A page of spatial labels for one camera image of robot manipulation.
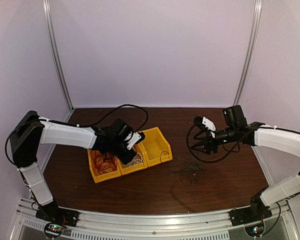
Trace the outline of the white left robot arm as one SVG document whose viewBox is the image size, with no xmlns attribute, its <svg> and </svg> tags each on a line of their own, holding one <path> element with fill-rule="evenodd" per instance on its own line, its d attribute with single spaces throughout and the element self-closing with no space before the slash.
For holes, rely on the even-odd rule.
<svg viewBox="0 0 300 240">
<path fill-rule="evenodd" d="M 144 139 L 143 132 L 120 118 L 101 127 L 98 122 L 82 125 L 52 120 L 30 110 L 6 137 L 4 153 L 20 172 L 37 204 L 43 207 L 43 215 L 57 222 L 62 218 L 62 211 L 54 205 L 56 200 L 43 174 L 56 146 L 110 154 L 126 165 L 137 154 L 134 146 Z"/>
</svg>

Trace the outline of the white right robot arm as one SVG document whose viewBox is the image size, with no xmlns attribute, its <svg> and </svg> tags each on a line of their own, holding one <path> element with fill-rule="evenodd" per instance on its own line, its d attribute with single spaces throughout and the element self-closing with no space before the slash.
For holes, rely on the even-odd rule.
<svg viewBox="0 0 300 240">
<path fill-rule="evenodd" d="M 283 157 L 300 160 L 300 132 L 271 126 L 263 122 L 248 123 L 240 105 L 233 105 L 222 110 L 226 127 L 217 129 L 215 123 L 205 116 L 196 116 L 193 129 L 197 133 L 186 136 L 186 145 L 191 155 L 202 163 L 218 163 L 227 158 L 240 144 L 257 149 L 267 149 L 280 153 Z M 293 167 L 291 175 L 280 182 L 261 190 L 250 200 L 246 210 L 249 220 L 260 220 L 270 217 L 270 207 L 282 200 L 300 194 L 300 170 Z"/>
</svg>

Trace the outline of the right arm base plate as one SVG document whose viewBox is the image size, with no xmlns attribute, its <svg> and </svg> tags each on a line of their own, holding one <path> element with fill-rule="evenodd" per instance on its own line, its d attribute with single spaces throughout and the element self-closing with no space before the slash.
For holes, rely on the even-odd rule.
<svg viewBox="0 0 300 240">
<path fill-rule="evenodd" d="M 232 226 L 260 222 L 272 216 L 271 210 L 267 208 L 262 212 L 253 212 L 251 207 L 244 207 L 239 209 L 233 208 L 231 211 L 228 212 L 228 214 Z"/>
</svg>

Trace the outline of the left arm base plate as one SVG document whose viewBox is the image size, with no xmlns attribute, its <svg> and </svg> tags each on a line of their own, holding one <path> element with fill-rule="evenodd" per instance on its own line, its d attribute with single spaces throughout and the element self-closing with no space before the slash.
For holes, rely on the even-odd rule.
<svg viewBox="0 0 300 240">
<path fill-rule="evenodd" d="M 58 204 L 53 201 L 47 205 L 39 204 L 35 217 L 62 226 L 76 227 L 79 212 L 59 207 Z"/>
</svg>

